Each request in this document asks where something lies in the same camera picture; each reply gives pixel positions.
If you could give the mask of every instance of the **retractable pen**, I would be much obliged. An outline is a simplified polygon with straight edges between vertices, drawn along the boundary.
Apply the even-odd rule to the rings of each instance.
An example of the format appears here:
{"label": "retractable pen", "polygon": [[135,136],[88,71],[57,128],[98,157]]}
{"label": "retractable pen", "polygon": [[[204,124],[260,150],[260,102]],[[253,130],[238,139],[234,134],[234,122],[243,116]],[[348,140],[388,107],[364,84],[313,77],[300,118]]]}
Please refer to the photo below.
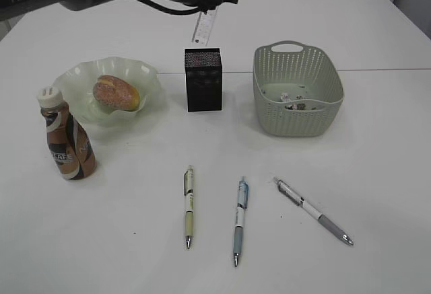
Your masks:
{"label": "retractable pen", "polygon": [[244,216],[248,202],[248,184],[243,176],[238,186],[236,201],[235,233],[234,233],[234,266],[237,267],[242,256],[242,239],[244,236]]}
{"label": "retractable pen", "polygon": [[193,241],[193,189],[195,187],[194,169],[192,165],[184,174],[184,196],[185,196],[185,230],[186,247],[190,249]]}
{"label": "retractable pen", "polygon": [[329,220],[324,214],[319,212],[305,198],[296,193],[290,186],[288,186],[283,180],[274,178],[273,181],[277,184],[278,190],[286,195],[293,203],[302,207],[307,213],[315,218],[323,227],[330,231],[335,237],[341,240],[343,243],[352,246],[354,243],[352,239],[347,235],[346,232],[341,230],[334,222]]}

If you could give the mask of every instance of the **glass bowl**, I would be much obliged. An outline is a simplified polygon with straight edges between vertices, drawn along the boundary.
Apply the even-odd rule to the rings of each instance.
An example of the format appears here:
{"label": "glass bowl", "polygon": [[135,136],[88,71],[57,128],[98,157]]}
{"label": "glass bowl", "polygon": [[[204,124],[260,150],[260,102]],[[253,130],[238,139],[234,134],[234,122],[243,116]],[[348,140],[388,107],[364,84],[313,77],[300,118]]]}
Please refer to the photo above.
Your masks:
{"label": "glass bowl", "polygon": [[[114,75],[135,87],[141,97],[139,107],[135,111],[113,110],[94,99],[93,87],[101,75]],[[132,119],[150,102],[151,95],[162,89],[155,68],[121,57],[80,63],[56,78],[53,85],[61,90],[72,115],[84,123]]]}

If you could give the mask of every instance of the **blue pen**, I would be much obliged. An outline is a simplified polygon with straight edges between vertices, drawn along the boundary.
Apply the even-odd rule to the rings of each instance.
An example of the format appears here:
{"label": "blue pen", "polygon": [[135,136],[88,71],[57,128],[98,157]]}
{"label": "blue pen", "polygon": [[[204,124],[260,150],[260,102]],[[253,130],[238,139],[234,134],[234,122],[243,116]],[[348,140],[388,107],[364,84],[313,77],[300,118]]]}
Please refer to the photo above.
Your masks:
{"label": "blue pen", "polygon": [[242,177],[238,187],[238,200],[236,201],[235,234],[234,234],[234,266],[237,267],[242,255],[242,238],[244,234],[244,216],[248,202],[248,184]]}

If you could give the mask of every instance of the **white bottle cap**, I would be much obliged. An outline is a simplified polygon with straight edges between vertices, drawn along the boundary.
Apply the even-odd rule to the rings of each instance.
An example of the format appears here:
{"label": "white bottle cap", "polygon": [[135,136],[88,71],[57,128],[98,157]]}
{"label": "white bottle cap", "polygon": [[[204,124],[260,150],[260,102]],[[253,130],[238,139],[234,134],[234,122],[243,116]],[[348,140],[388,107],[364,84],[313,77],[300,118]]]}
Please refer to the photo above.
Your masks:
{"label": "white bottle cap", "polygon": [[55,108],[64,102],[61,91],[53,86],[41,89],[37,98],[41,108]]}

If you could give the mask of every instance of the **bottle label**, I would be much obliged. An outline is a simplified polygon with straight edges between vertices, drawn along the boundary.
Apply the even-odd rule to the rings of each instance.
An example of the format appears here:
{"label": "bottle label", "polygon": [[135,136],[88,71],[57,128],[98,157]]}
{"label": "bottle label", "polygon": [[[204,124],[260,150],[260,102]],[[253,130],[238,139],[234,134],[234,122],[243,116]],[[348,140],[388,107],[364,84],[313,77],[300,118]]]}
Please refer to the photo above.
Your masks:
{"label": "bottle label", "polygon": [[193,193],[186,194],[186,212],[193,212]]}
{"label": "bottle label", "polygon": [[68,108],[42,114],[46,119],[48,147],[63,177],[79,180],[89,176],[96,168],[96,158],[85,130]]}

